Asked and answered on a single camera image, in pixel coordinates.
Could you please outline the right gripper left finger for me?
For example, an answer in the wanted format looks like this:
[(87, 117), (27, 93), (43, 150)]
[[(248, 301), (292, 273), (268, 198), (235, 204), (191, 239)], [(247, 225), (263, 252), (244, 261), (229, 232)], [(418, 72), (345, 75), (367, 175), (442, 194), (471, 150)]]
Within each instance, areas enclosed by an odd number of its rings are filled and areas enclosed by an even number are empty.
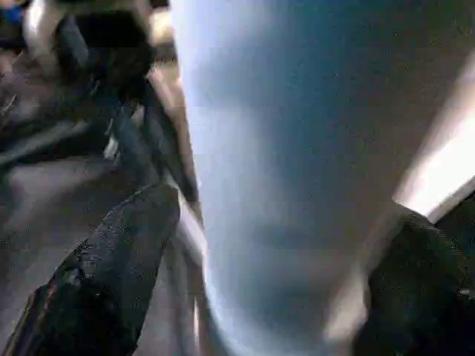
[(132, 355), (179, 219), (169, 184), (114, 207), (29, 296), (4, 354)]

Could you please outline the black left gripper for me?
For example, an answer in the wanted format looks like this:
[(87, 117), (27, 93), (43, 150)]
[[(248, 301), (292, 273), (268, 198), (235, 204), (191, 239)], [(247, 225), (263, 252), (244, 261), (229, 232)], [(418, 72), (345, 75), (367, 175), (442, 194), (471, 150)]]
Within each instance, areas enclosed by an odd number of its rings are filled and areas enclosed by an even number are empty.
[(66, 16), (59, 24), (59, 84), (67, 97), (84, 97), (97, 86), (120, 97), (143, 95), (143, 130), (151, 154), (131, 110), (114, 109), (112, 133), (122, 165), (138, 185), (158, 183), (159, 172), (169, 172), (188, 202), (197, 201), (197, 189), (182, 160), (177, 130), (146, 75), (153, 49), (129, 12), (113, 11)]

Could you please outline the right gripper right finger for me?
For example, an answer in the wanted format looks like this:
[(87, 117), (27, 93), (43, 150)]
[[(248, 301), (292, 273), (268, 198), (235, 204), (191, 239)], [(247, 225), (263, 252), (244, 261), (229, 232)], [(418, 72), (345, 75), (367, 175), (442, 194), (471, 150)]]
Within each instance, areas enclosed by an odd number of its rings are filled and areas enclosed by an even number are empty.
[(399, 218), (368, 277), (356, 355), (473, 355), (474, 286), (465, 253), (425, 217)]

